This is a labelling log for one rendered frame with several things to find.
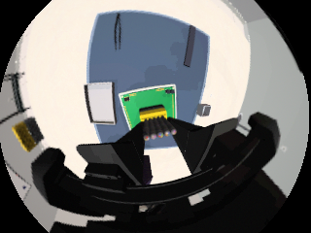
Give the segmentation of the blue-grey flat mat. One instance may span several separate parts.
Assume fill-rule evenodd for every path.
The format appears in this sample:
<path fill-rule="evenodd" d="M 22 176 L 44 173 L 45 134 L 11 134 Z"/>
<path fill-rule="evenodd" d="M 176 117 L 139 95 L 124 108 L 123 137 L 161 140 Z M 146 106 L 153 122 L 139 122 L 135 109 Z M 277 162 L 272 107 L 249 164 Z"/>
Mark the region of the blue-grey flat mat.
<path fill-rule="evenodd" d="M 98 141 L 116 143 L 129 131 L 120 93 L 149 86 L 175 84 L 176 119 L 194 124 L 207 81 L 211 35 L 195 28 L 188 67 L 184 57 L 190 23 L 185 20 L 143 9 L 101 12 L 95 19 L 86 54 L 86 84 L 114 82 L 117 112 L 117 124 L 93 124 Z"/>

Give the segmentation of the green circuit board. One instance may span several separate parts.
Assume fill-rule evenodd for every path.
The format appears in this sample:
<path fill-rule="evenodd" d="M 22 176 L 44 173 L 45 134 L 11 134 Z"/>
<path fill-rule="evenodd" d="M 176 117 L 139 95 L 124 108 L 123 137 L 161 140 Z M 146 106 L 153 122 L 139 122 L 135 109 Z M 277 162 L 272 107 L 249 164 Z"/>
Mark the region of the green circuit board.
<path fill-rule="evenodd" d="M 129 125 L 131 125 L 131 129 L 140 123 L 139 109 L 145 108 L 145 106 L 163 104 L 166 106 L 167 116 L 175 117 L 175 93 L 166 93 L 164 89 L 174 90 L 174 86 L 170 86 L 170 88 L 140 90 L 140 92 L 132 92 L 121 96 L 125 115 Z M 129 97 L 129 101 L 124 101 L 124 97 Z"/>

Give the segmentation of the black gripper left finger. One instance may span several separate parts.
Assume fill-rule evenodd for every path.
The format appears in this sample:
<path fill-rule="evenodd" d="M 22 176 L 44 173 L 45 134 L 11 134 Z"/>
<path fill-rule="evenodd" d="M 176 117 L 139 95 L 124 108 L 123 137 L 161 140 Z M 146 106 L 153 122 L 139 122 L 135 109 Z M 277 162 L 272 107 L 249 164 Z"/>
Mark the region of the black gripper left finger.
<path fill-rule="evenodd" d="M 143 185 L 145 156 L 143 133 L 144 121 L 140 121 L 116 143 L 80 144 L 75 149 L 86 163 L 117 163 L 136 185 Z"/>

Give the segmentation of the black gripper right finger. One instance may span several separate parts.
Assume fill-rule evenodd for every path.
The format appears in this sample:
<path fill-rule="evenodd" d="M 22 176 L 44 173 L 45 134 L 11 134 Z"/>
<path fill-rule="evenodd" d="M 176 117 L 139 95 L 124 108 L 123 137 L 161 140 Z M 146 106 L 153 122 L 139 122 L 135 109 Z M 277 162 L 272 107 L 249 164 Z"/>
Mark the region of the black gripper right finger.
<path fill-rule="evenodd" d="M 168 116 L 167 120 L 172 127 L 178 129 L 175 135 L 172 135 L 172 133 L 171 135 L 174 136 L 176 145 L 178 145 L 183 155 L 184 162 L 190 168 L 191 175 L 202 171 L 199 166 L 201 166 L 203 159 L 206 158 L 215 137 L 230 131 L 230 129 L 236 129 L 238 124 L 238 117 L 231 117 L 230 119 L 219 121 L 219 123 L 207 125 L 207 127 L 189 124 L 186 121 L 178 120 L 171 116 Z"/>

